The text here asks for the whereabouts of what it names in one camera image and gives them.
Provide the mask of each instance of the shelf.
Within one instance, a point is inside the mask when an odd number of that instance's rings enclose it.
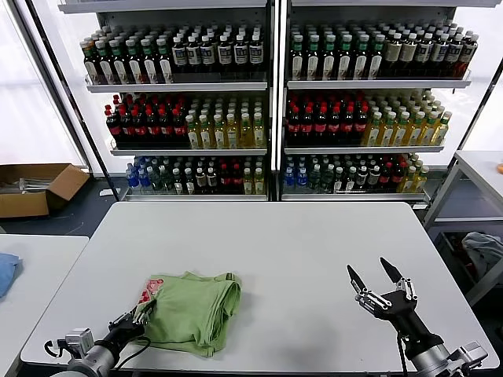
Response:
[[[267,195],[126,195],[126,202],[266,202]]]
[[[426,201],[424,194],[360,193],[360,194],[283,194],[281,200],[292,202],[372,202],[372,201]]]
[[[456,88],[463,89],[472,82],[466,79],[452,80],[326,80],[288,81],[290,90],[297,89],[416,89],[416,88]]]
[[[310,147],[310,148],[285,148],[285,155],[355,155],[366,153],[416,153],[416,152],[440,152],[439,147]]]
[[[67,0],[58,5],[66,14],[133,12],[138,10],[164,9],[218,9],[218,8],[263,8],[266,0]]]
[[[501,0],[292,0],[292,6],[470,6],[477,8],[494,8]]]
[[[88,85],[91,93],[234,92],[266,90],[267,82],[180,82],[173,84]]]
[[[267,149],[111,149],[114,156],[265,156]]]

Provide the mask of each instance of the bottle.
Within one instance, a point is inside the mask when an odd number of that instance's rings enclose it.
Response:
[[[96,41],[95,46],[99,55],[99,63],[103,75],[101,76],[102,84],[115,84],[114,76],[117,76],[116,69],[113,65],[113,59],[108,55],[105,42]]]
[[[438,112],[430,112],[428,121],[423,124],[421,133],[417,139],[417,145],[430,145],[431,138],[435,132],[435,122],[438,117]]]
[[[385,38],[386,37],[382,34],[376,35],[372,56],[369,57],[369,74],[367,75],[367,79],[369,80],[375,80],[379,75],[380,64],[383,60],[383,47]]]
[[[407,132],[409,125],[410,114],[408,112],[402,112],[400,115],[400,120],[395,122],[393,127],[393,134],[391,135],[390,145],[392,147],[402,146],[403,138]]]
[[[210,123],[207,120],[206,115],[199,115],[199,122],[201,125],[200,136],[201,142],[203,143],[203,149],[211,149],[211,139],[210,139]]]
[[[264,189],[264,176],[262,173],[262,168],[256,167],[255,168],[255,194],[256,195],[264,195],[265,189]]]
[[[353,74],[353,80],[361,80],[367,66],[367,45],[369,44],[369,36],[367,34],[360,35],[358,42],[358,50],[355,51],[351,59],[350,72]]]
[[[339,65],[337,66],[337,79],[345,80],[347,77],[347,73],[349,71],[351,55],[349,49],[351,48],[351,41],[353,39],[352,35],[344,34],[343,42],[340,47],[339,53]]]
[[[446,133],[449,130],[450,117],[453,115],[452,112],[444,112],[442,119],[440,120],[440,125],[433,134],[430,145],[440,146],[443,143]]]
[[[196,193],[196,188],[194,186],[194,178],[192,177],[192,169],[187,167],[185,169],[185,186],[189,195]]]
[[[334,45],[336,42],[336,36],[333,34],[328,34],[325,37],[325,51],[322,57],[321,64],[321,79],[330,80],[333,72],[333,63],[335,60],[335,55],[333,52]]]
[[[306,54],[306,79],[308,81],[313,81],[316,79],[316,74],[318,73],[318,42],[320,41],[320,36],[312,34],[309,37],[309,49]]]
[[[202,143],[199,142],[200,135],[197,132],[196,123],[194,122],[194,117],[192,115],[187,115],[185,117],[187,122],[187,133],[189,135],[190,148],[191,149],[201,149]]]
[[[234,121],[234,114],[227,114],[227,140],[229,141],[229,149],[237,149],[237,125]]]
[[[307,187],[311,191],[311,193],[318,193],[320,187],[320,179],[320,165],[316,163],[313,166],[313,170],[310,172],[309,177],[307,178]]]
[[[414,178],[414,182],[412,183],[410,192],[416,192],[416,193],[423,192],[424,185],[426,184],[426,180],[428,179],[429,171],[430,171],[429,167],[421,167],[420,173],[416,174],[416,177]]]
[[[303,68],[302,35],[294,35],[293,50],[290,52],[290,68],[292,69],[292,80],[300,80]]]
[[[369,191],[374,191],[377,188],[377,183],[380,177],[380,167],[375,165],[369,170],[369,177],[367,178],[367,189]]]

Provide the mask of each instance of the open cardboard box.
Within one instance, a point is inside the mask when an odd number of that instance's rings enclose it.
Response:
[[[89,179],[89,175],[69,163],[40,163],[0,166],[0,182],[19,178],[53,179],[45,192],[0,194],[0,218],[43,216],[62,208]]]

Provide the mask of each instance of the dark bottle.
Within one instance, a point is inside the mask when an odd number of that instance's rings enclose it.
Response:
[[[351,41],[353,40],[353,36],[349,34],[343,35],[343,42],[340,47],[339,57],[337,59],[337,79],[345,80],[350,67],[351,62],[351,54],[349,52],[351,48]]]
[[[186,73],[189,62],[187,61],[185,45],[182,43],[180,37],[173,37],[173,43],[174,45],[171,47],[171,51],[173,52],[174,68],[177,73]]]
[[[369,36],[367,34],[360,35],[360,40],[358,41],[358,49],[354,52],[351,58],[350,72],[353,75],[353,80],[361,80],[365,68],[367,66],[367,46],[369,44]]]
[[[173,82],[173,72],[171,71],[172,61],[167,51],[166,39],[157,39],[156,44],[159,51],[156,60],[160,67],[160,72],[157,72],[158,81],[169,84]]]
[[[334,106],[328,120],[327,145],[337,145],[340,131],[340,107]]]
[[[203,61],[203,71],[212,73],[215,70],[215,48],[208,35],[203,35],[203,44],[200,46],[201,58]]]
[[[199,43],[195,37],[189,37],[189,44],[185,48],[187,51],[187,60],[189,61],[189,69],[193,73],[201,72],[202,60]]]
[[[382,34],[376,35],[372,55],[369,57],[370,62],[367,64],[369,67],[367,79],[369,80],[375,80],[379,75],[380,65],[383,60],[383,47],[385,39],[386,37]]]
[[[302,76],[303,59],[302,53],[302,35],[293,36],[293,50],[290,52],[290,69],[292,72],[292,80],[300,80]]]

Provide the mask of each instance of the display shelf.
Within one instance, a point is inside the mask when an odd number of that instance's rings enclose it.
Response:
[[[314,80],[288,81],[290,90],[308,89],[417,89],[417,88],[453,88],[464,89],[472,82],[467,79],[452,80]]]
[[[266,202],[267,195],[126,195],[127,202]]]
[[[494,8],[501,0],[292,0],[292,6],[470,6],[477,8]]]
[[[67,0],[57,7],[66,14],[134,12],[163,9],[263,8],[267,0]]]
[[[375,202],[401,201],[419,202],[428,200],[424,193],[338,193],[338,194],[283,194],[281,200],[293,202]]]
[[[265,156],[267,149],[119,149],[114,156]]]
[[[440,152],[441,146],[413,146],[413,147],[309,147],[285,148],[285,155],[338,155],[338,154],[365,154],[365,153],[416,153]]]

